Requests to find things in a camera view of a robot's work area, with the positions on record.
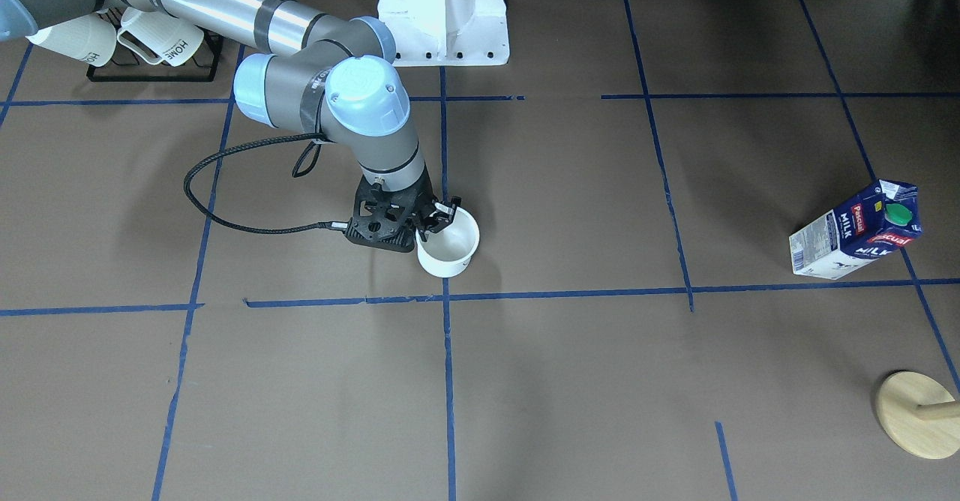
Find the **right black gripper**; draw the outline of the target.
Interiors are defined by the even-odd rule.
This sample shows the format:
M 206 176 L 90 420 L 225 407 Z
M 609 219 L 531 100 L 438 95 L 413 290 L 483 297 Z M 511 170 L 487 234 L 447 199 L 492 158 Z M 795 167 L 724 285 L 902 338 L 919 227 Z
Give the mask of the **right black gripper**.
M 439 201 L 427 170 L 411 186 L 397 191 L 361 178 L 360 240 L 412 241 L 417 230 L 418 238 L 427 242 L 428 233 L 440 233 L 455 221 L 461 203 L 459 196 Z

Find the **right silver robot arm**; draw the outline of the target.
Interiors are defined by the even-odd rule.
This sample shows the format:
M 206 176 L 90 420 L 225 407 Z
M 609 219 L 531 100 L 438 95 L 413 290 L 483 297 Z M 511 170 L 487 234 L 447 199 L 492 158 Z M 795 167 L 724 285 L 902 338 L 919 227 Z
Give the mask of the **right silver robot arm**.
M 465 216 L 459 197 L 435 196 L 410 97 L 393 64 L 397 44 L 379 19 L 343 20 L 296 0 L 2 0 L 2 39 L 124 6 L 253 47 L 236 68 L 236 105 L 248 118 L 288 131 L 220 150 L 189 170 L 183 191 L 207 218 L 240 229 L 195 197 L 197 174 L 229 155 L 298 141 L 313 143 L 301 155 L 312 164 L 327 143 L 346 146 L 363 176 L 348 221 L 278 228 L 279 235 L 327 229 L 353 244 L 405 253 Z

